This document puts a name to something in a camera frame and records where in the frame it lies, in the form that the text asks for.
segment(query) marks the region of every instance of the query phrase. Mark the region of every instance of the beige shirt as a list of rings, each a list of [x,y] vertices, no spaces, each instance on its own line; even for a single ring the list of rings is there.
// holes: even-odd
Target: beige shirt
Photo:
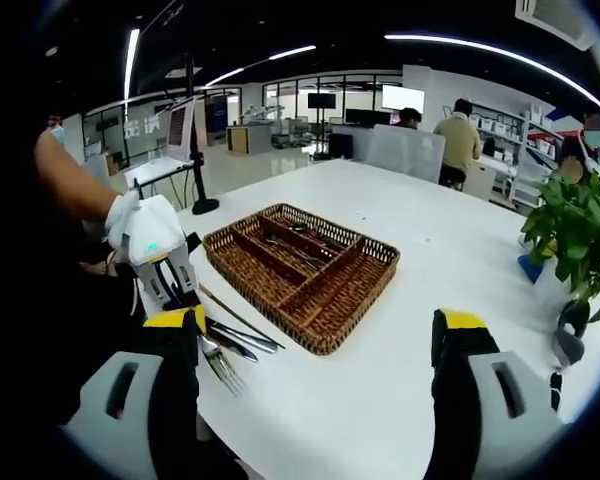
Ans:
[[[447,139],[442,155],[442,162],[445,165],[467,173],[471,167],[471,159],[480,158],[482,152],[480,136],[464,113],[453,112],[449,118],[438,123],[433,133]]]

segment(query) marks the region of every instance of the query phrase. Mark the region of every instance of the white table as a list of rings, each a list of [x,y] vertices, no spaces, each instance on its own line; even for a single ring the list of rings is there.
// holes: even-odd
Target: white table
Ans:
[[[135,187],[135,182],[142,188],[191,168],[193,168],[193,162],[184,162],[172,157],[160,157],[124,172],[124,178],[127,187],[131,190]]]
[[[267,480],[422,478],[434,438],[431,320],[440,307],[488,324],[542,378],[556,366],[547,325],[534,318],[532,285],[517,265],[524,218],[461,192],[405,175],[334,160],[230,192],[193,217],[202,237],[277,202],[288,202],[396,246],[395,277],[344,344],[314,356],[282,334],[218,274],[202,248],[199,279],[286,350],[251,364],[232,356],[248,385],[234,398],[200,362],[200,413]],[[210,316],[240,327],[201,296]],[[573,421],[600,381],[600,323],[585,334],[583,360],[565,374],[560,416]]]
[[[508,165],[503,161],[496,160],[495,158],[490,157],[488,155],[480,155],[480,158],[476,160],[476,162],[485,167],[489,167],[498,173],[503,173],[510,177],[515,177],[518,173],[518,167]]]

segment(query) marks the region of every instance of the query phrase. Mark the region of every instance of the monitor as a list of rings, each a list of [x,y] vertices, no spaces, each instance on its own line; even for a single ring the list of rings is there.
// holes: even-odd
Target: monitor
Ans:
[[[347,108],[345,112],[346,123],[353,123],[365,127],[374,125],[390,125],[391,114],[389,112],[376,112],[374,110],[358,110],[356,108]]]
[[[191,150],[193,131],[193,99],[176,106],[169,114],[169,136],[167,138],[167,157],[186,162]]]
[[[333,93],[310,93],[307,103],[309,108],[336,108],[336,96]]]
[[[382,108],[390,110],[415,108],[420,113],[424,113],[424,91],[396,87],[394,85],[383,85]]]

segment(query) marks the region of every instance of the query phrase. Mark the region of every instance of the ceiling light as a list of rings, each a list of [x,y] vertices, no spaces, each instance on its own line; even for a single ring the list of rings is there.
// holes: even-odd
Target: ceiling light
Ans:
[[[306,47],[294,48],[293,50],[289,50],[288,52],[282,52],[282,53],[278,53],[276,55],[271,55],[269,57],[269,60],[277,60],[282,57],[288,57],[289,55],[295,55],[296,53],[314,50],[315,48],[316,48],[315,45],[307,45]]]
[[[541,63],[536,62],[535,60],[531,60],[530,58],[523,57],[522,55],[518,55],[517,53],[510,52],[508,50],[503,50],[501,48],[492,47],[490,45],[485,45],[483,43],[469,42],[467,40],[459,40],[456,38],[448,38],[448,37],[438,37],[433,35],[385,35],[385,39],[387,40],[414,40],[414,41],[423,41],[423,42],[438,42],[438,43],[448,43],[451,45],[462,45],[464,47],[473,47],[478,48],[480,50],[486,50],[492,53],[498,53],[500,55],[504,55],[505,57],[513,58],[514,60],[518,60],[519,62],[526,63],[527,65],[531,65],[532,67],[537,68],[545,73],[548,73],[552,77],[557,78],[558,80],[566,83],[574,90],[577,90],[582,95],[584,95],[587,99],[591,100],[593,103],[600,107],[600,100],[593,96],[588,90],[584,87],[578,85],[576,82],[566,77],[560,72],[553,70],[552,68],[547,67]]]
[[[124,99],[129,100],[129,89],[131,88],[131,70],[133,69],[133,59],[136,56],[138,46],[138,37],[140,29],[134,28],[129,34],[129,48],[127,49],[127,65],[124,69]]]
[[[240,73],[241,71],[243,71],[244,68],[236,68],[234,71],[229,72],[229,73],[225,73],[224,75],[220,75],[218,78],[216,78],[215,80],[211,80],[209,83],[207,83],[207,87],[210,87],[211,85],[218,83],[220,80],[224,80],[225,78],[229,78],[232,75],[235,75],[236,73]]]

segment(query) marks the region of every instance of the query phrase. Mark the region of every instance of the wicker basket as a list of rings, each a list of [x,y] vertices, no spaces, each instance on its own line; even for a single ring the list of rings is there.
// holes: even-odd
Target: wicker basket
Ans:
[[[390,245],[286,204],[211,233],[203,245],[243,297],[316,355],[342,344],[400,258]]]

